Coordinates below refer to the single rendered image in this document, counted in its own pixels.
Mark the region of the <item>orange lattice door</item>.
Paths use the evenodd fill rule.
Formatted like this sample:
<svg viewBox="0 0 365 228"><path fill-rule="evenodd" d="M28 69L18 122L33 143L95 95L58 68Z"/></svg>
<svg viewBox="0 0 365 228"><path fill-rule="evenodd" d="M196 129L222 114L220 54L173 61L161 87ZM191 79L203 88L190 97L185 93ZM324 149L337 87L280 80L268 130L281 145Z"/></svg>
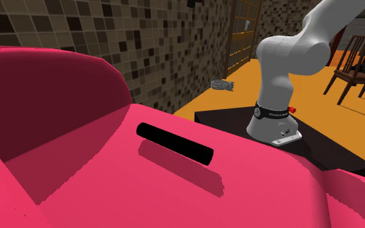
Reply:
<svg viewBox="0 0 365 228"><path fill-rule="evenodd" d="M249 62L262 0L233 0L224 78Z"/></svg>

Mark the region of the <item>black cylinder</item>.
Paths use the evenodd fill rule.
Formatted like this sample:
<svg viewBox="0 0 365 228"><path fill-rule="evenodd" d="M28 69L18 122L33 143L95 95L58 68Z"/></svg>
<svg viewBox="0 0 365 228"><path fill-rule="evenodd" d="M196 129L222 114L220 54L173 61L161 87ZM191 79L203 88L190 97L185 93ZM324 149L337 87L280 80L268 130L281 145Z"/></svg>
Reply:
<svg viewBox="0 0 365 228"><path fill-rule="evenodd" d="M152 141L203 165L209 165L214 155L214 149L208 146L145 122L138 124L136 133L144 139Z"/></svg>

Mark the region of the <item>pink sofa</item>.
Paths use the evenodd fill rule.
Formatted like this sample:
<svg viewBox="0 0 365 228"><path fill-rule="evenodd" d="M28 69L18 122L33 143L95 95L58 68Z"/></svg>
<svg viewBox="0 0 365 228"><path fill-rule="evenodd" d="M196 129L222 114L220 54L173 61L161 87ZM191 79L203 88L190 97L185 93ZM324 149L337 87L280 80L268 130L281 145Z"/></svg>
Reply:
<svg viewBox="0 0 365 228"><path fill-rule="evenodd" d="M101 58L0 46L0 228L365 228L365 177L134 104Z"/></svg>

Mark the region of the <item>grey mesh object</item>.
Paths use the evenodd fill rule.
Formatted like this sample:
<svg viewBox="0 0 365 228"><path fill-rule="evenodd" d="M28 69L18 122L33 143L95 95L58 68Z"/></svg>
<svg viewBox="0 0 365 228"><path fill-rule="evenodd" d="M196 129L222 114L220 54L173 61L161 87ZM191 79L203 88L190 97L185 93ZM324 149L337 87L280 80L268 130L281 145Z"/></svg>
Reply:
<svg viewBox="0 0 365 228"><path fill-rule="evenodd" d="M233 91L234 82L228 82L225 80L212 80L211 88L215 90Z"/></svg>

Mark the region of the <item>wooden chair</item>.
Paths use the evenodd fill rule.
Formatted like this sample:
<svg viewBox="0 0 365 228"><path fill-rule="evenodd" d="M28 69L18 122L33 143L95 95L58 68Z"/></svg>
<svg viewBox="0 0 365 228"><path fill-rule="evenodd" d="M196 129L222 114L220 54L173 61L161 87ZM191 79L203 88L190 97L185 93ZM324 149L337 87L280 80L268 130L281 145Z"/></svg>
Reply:
<svg viewBox="0 0 365 228"><path fill-rule="evenodd" d="M365 73L360 71L360 67L362 66L362 49L364 47L365 36L353 35L324 91L324 94L326 95L337 78L347 82L347 85L337 102L338 105L341 105L351 86L356 86L358 84L364 85L359 93L359 98L361 98L365 92Z"/></svg>

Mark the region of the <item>dark robot stand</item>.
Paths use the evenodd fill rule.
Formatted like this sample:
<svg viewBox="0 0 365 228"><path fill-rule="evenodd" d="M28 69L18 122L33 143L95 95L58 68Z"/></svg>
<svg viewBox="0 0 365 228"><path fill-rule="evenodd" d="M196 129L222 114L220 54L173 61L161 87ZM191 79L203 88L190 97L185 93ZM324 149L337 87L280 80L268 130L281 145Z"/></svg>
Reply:
<svg viewBox="0 0 365 228"><path fill-rule="evenodd" d="M194 121L252 140L246 132L254 107L197 111ZM365 177L365 160L301 120L296 121L300 140L279 146L280 150L306 158L320 170L342 169Z"/></svg>

